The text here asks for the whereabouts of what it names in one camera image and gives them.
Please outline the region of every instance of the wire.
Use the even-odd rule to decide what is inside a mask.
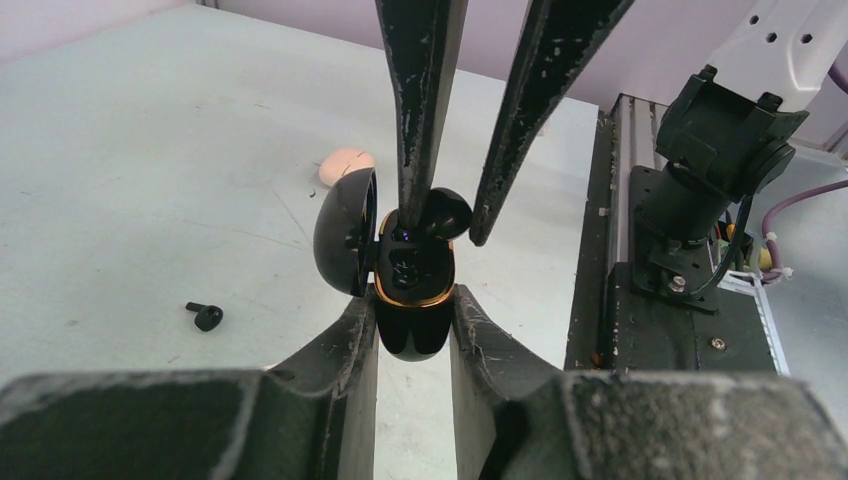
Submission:
[[[754,197],[752,196],[747,196],[742,199],[742,203],[739,204],[739,213],[736,216],[736,232],[745,231],[745,226],[748,224],[748,217],[751,215],[751,206],[753,204]],[[724,253],[724,258],[721,259],[721,263],[718,264],[718,268],[716,268],[715,272],[713,272],[713,276],[710,277],[706,283],[689,292],[671,292],[671,294],[675,297],[697,298],[704,292],[715,288],[716,285],[721,282],[721,279],[724,278],[724,274],[727,273],[727,270],[730,268],[730,264],[733,263],[736,258],[736,254],[739,253],[744,238],[745,235],[734,235],[733,238],[730,239],[730,245]]]
[[[775,240],[773,239],[774,232],[771,229],[774,217],[776,217],[778,213],[782,212],[787,207],[790,207],[800,202],[801,200],[806,200],[808,198],[812,198],[823,193],[832,192],[834,190],[839,190],[840,188],[845,187],[848,187],[848,180],[842,180],[841,182],[823,185],[821,187],[816,187],[805,192],[801,192],[798,195],[789,197],[786,200],[771,207],[771,210],[769,210],[763,217],[762,232],[763,239],[766,242],[766,248],[768,248],[769,255],[771,255],[772,271],[763,273],[763,283],[773,282],[783,275],[783,260],[780,258],[780,249],[777,248],[777,242],[775,242]]]
[[[848,77],[845,76],[845,73],[839,69],[836,65],[836,62],[830,66],[830,70],[827,71],[827,75],[833,80],[833,83],[839,87],[845,94],[848,94]]]

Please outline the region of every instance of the pink egg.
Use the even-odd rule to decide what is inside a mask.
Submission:
[[[318,178],[332,187],[340,178],[363,168],[373,168],[374,157],[361,148],[347,147],[331,153],[318,168]]]

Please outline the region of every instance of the screw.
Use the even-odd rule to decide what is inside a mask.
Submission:
[[[194,317],[194,324],[204,332],[214,329],[224,319],[224,311],[215,305],[201,305],[199,303],[188,302],[186,304],[186,310],[197,312],[197,315]]]
[[[686,279],[680,275],[675,275],[668,284],[668,288],[675,293],[683,293],[683,287],[686,286]]]
[[[724,340],[720,338],[714,338],[710,340],[710,345],[712,345],[712,347],[718,350],[719,352],[727,350],[727,344],[724,343]]]

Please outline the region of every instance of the purple cable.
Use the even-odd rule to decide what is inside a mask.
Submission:
[[[794,205],[800,202],[801,200],[806,200],[808,198],[812,198],[823,193],[832,192],[834,190],[839,190],[840,188],[845,187],[848,187],[848,180],[842,180],[840,182],[831,183],[830,185],[823,185],[821,187],[816,187],[811,190],[807,190],[806,192],[801,192],[793,197],[789,197],[786,200],[771,207],[771,210],[769,210],[768,213],[766,213],[766,216],[763,217],[762,230],[763,239],[766,240],[766,248],[768,248],[769,254],[771,255],[772,269],[780,270],[783,268],[783,262],[780,259],[780,250],[777,248],[777,243],[767,239],[769,232],[772,231],[771,224],[774,220],[774,217],[777,216],[777,214],[783,211],[785,208]],[[783,275],[783,272],[781,271],[765,272],[763,273],[762,281],[763,283],[772,282],[780,278],[781,275]]]
[[[842,70],[836,66],[836,62],[830,66],[830,70],[827,71],[827,75],[833,80],[833,83],[839,87],[840,90],[848,94],[848,77],[845,77],[845,74],[842,73]]]

